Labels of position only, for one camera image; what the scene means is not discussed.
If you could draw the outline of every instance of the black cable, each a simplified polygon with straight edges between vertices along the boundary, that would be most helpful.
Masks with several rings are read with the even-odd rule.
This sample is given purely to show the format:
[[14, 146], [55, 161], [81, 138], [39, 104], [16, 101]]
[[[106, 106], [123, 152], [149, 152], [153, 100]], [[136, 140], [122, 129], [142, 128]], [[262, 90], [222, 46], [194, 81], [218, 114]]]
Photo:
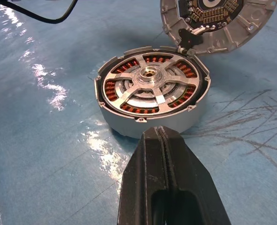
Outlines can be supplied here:
[[25, 14], [33, 19], [36, 19], [36, 20], [39, 20], [41, 22], [44, 22], [44, 23], [51, 23], [51, 24], [58, 24], [58, 23], [61, 23], [63, 22], [69, 15], [70, 13], [72, 12], [72, 10], [74, 9], [76, 3], [78, 2], [78, 0], [73, 0], [73, 2], [71, 3], [71, 5], [69, 6], [68, 10], [65, 12], [65, 14], [58, 18], [58, 19], [48, 19], [48, 18], [45, 18], [45, 17], [42, 17], [42, 16], [39, 16], [33, 12], [30, 12], [28, 11], [27, 9], [24, 9], [20, 6], [17, 6], [16, 4], [13, 4], [7, 0], [1, 0], [0, 1], [0, 4], [8, 7], [8, 8], [11, 8], [13, 10], [16, 10], [22, 14]]

